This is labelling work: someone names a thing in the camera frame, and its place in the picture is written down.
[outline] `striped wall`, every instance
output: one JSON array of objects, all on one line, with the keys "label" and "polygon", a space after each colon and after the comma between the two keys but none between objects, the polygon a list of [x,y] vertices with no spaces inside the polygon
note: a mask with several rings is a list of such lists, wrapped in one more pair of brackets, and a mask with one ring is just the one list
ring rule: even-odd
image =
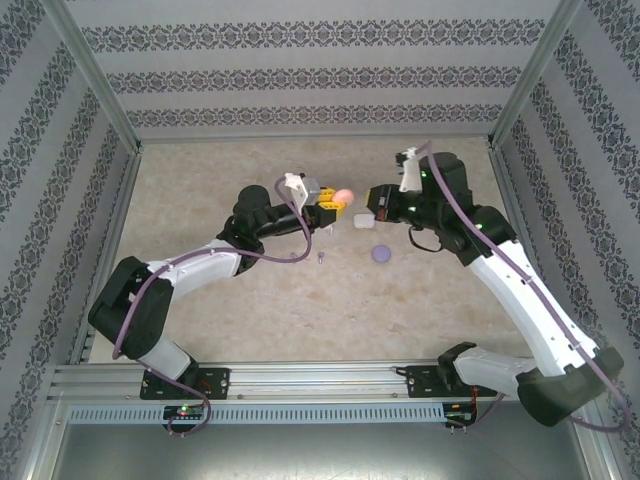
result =
[{"label": "striped wall", "polygon": [[143,140],[488,134],[558,0],[75,0]]},{"label": "striped wall", "polygon": [[640,1],[585,1],[500,146],[544,280],[625,359],[623,478],[640,478],[639,34]]},{"label": "striped wall", "polygon": [[128,153],[36,0],[0,4],[0,479],[83,318]]}]

